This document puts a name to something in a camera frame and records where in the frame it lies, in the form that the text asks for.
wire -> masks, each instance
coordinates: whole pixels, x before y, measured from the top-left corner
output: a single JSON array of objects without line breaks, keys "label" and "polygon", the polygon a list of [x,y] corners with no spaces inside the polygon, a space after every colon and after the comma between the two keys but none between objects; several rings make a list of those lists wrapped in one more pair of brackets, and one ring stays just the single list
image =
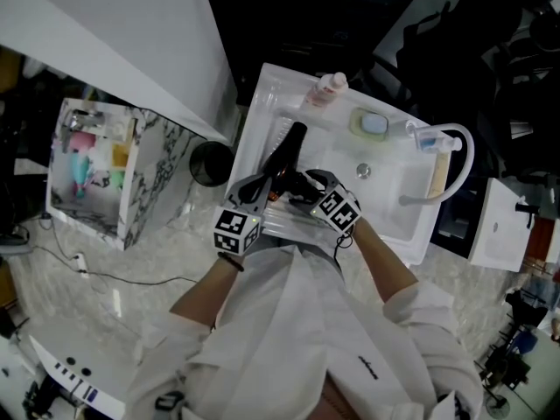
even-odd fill
[{"label": "wire", "polygon": [[[354,244],[354,238],[352,237],[353,232],[354,232],[354,226],[352,226],[350,233],[343,234],[342,236],[339,236],[336,240],[336,246],[334,247],[334,253],[332,254],[332,259],[339,267],[339,269],[340,269],[340,264],[339,261],[336,259],[336,255],[338,254],[339,249],[348,249]],[[344,242],[344,240],[347,240],[348,238],[350,238],[350,242],[347,245],[343,246],[342,243]]]},{"label": "wire", "polygon": [[171,278],[168,278],[167,280],[162,280],[161,282],[138,282],[135,280],[127,280],[126,278],[121,278],[119,276],[112,276],[111,274],[105,274],[104,272],[90,272],[88,271],[82,271],[79,272],[80,274],[88,274],[90,276],[100,276],[100,277],[108,277],[108,278],[114,278],[115,280],[118,280],[119,282],[125,282],[126,284],[139,284],[141,286],[159,286],[160,284],[168,284],[169,282],[173,282],[174,280],[186,280],[187,282],[192,282],[194,284],[196,284],[198,281],[197,280],[192,280],[191,278],[186,278],[185,276],[174,276]]},{"label": "wire", "polygon": [[[349,192],[348,190],[346,190],[346,191],[353,196],[354,203],[361,210],[360,202],[358,202],[358,199],[354,196],[354,194],[352,192]],[[336,246],[334,247],[334,252],[332,253],[332,259],[334,260],[336,265],[339,267],[339,269],[340,269],[340,264],[339,264],[339,261],[336,259],[336,255],[338,254],[339,249],[348,249],[354,244],[354,238],[352,237],[352,235],[353,235],[355,229],[356,229],[356,225],[354,224],[353,226],[350,227],[350,231],[347,234],[342,234],[342,236],[339,236],[336,239]],[[344,240],[346,240],[347,238],[350,238],[350,242],[346,246],[343,246],[342,242],[344,242]]]},{"label": "wire", "polygon": [[27,322],[29,322],[29,318],[26,318],[24,320],[22,320],[16,327],[16,331],[17,330],[21,330],[21,327],[24,326]]},{"label": "wire", "polygon": [[59,236],[56,235],[56,227],[54,226],[54,219],[51,218],[51,227],[52,227],[52,233],[54,234],[54,239],[56,240],[56,245],[59,247],[59,251],[62,254],[62,256],[64,256],[68,261],[72,260],[73,258],[71,256],[68,256],[64,250],[62,250],[62,247],[60,246],[60,242],[59,242]]},{"label": "wire", "polygon": [[56,258],[60,263],[62,263],[64,266],[66,266],[67,268],[69,268],[72,272],[75,272],[76,274],[78,273],[77,270],[75,270],[72,266],[70,266],[67,262],[65,262],[62,258],[60,258],[58,255],[56,255],[54,252],[52,252],[51,250],[49,250],[48,248],[44,248],[42,246],[33,246],[33,249],[41,249],[44,250],[46,253],[50,254],[51,256],[53,256],[54,258]]},{"label": "wire", "polygon": [[113,278],[114,280],[118,280],[119,282],[124,282],[126,284],[138,284],[138,285],[141,285],[141,286],[159,286],[160,284],[168,284],[169,282],[173,282],[175,280],[186,280],[187,282],[191,282],[191,283],[194,283],[194,284],[196,284],[198,282],[197,280],[192,280],[191,278],[186,278],[185,276],[174,276],[174,277],[168,278],[166,280],[162,280],[161,282],[138,282],[136,280],[127,280],[126,278],[122,278],[122,277],[119,277],[119,276],[113,276],[112,274],[106,274],[105,272],[93,272],[93,271],[89,271],[89,270],[80,271],[80,270],[74,269],[72,266],[70,266],[67,262],[65,262],[62,258],[60,258],[58,255],[56,255],[54,252],[52,252],[48,248],[44,248],[42,246],[34,246],[33,249],[44,250],[46,253],[48,253],[51,256],[53,256],[54,258],[56,258],[61,264],[63,264],[67,268],[69,268],[74,274],[86,274],[86,275],[90,275],[90,276]]}]

white sink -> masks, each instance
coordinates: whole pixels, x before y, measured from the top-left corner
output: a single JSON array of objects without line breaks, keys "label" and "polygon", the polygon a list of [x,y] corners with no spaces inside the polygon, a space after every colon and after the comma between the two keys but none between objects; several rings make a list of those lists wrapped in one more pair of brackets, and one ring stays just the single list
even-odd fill
[{"label": "white sink", "polygon": [[[437,156],[418,152],[412,139],[369,142],[352,134],[347,125],[356,107],[386,116],[389,131],[390,124],[404,120],[413,120],[419,127],[426,123],[353,90],[333,102],[320,118],[301,113],[299,105],[315,81],[317,78],[279,66],[262,67],[229,184],[256,173],[291,123],[298,119],[308,126],[298,169],[333,172],[354,193],[364,217],[381,238],[403,261],[419,264],[424,259],[439,205],[401,206],[398,200],[403,194],[425,198],[431,193]],[[362,163],[371,169],[369,178],[357,176],[356,168]],[[335,232],[296,211],[285,195],[277,202],[269,202],[264,217],[265,234],[317,244],[327,251],[336,244]]]},{"label": "white sink", "polygon": [[[356,168],[360,164],[369,166],[368,178],[358,178]],[[409,242],[423,207],[401,206],[398,200],[403,194],[425,198],[434,164],[433,156],[417,151],[413,139],[372,143],[350,134],[337,137],[325,153],[321,168],[332,172],[352,191],[379,235]]]}]

white sleeve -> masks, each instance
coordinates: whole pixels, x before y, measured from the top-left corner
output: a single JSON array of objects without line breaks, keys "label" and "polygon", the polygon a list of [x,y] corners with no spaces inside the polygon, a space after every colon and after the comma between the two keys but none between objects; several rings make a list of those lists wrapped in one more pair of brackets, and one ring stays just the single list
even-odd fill
[{"label": "white sleeve", "polygon": [[210,328],[176,314],[159,314],[143,324],[143,361],[129,386],[125,418],[151,420],[156,399],[178,388],[178,371],[197,354]]},{"label": "white sleeve", "polygon": [[473,359],[457,339],[453,297],[432,283],[420,282],[397,292],[383,314],[404,327],[423,357],[441,399],[455,391],[456,404],[478,418],[483,389]]}]

person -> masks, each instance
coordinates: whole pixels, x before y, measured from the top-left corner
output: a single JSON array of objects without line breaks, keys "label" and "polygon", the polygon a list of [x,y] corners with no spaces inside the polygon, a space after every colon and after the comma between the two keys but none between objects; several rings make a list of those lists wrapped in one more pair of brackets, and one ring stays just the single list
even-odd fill
[{"label": "person", "polygon": [[125,417],[477,418],[482,385],[457,339],[452,296],[417,281],[365,219],[353,239],[382,314],[345,290],[319,248],[223,255],[146,321]]}]

floor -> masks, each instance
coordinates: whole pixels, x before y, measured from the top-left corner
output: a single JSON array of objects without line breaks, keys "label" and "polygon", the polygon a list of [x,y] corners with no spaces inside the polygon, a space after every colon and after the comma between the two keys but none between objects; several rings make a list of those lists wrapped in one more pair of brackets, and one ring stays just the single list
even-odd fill
[{"label": "floor", "polygon": [[[224,191],[224,186],[197,186],[188,214],[125,252],[113,250],[57,220],[56,234],[67,255],[85,254],[89,271],[144,282],[175,276],[198,280],[215,259],[210,221]],[[25,225],[34,245],[60,256],[53,230],[48,229],[49,221],[39,225],[38,220],[31,220]],[[348,290],[372,309],[381,309],[382,301],[357,248],[341,250],[339,262]],[[89,337],[108,344],[123,359],[131,356],[142,319],[150,312],[168,310],[192,286],[183,280],[139,286],[107,277],[85,278],[40,248],[30,255],[12,257],[10,266],[31,325],[50,316],[77,320]],[[507,323],[508,305],[501,305],[501,296],[515,280],[515,274],[471,266],[465,259],[433,245],[429,246],[423,263],[411,269],[419,278],[430,280],[455,296],[453,307],[459,336],[473,358],[480,357]]]}]

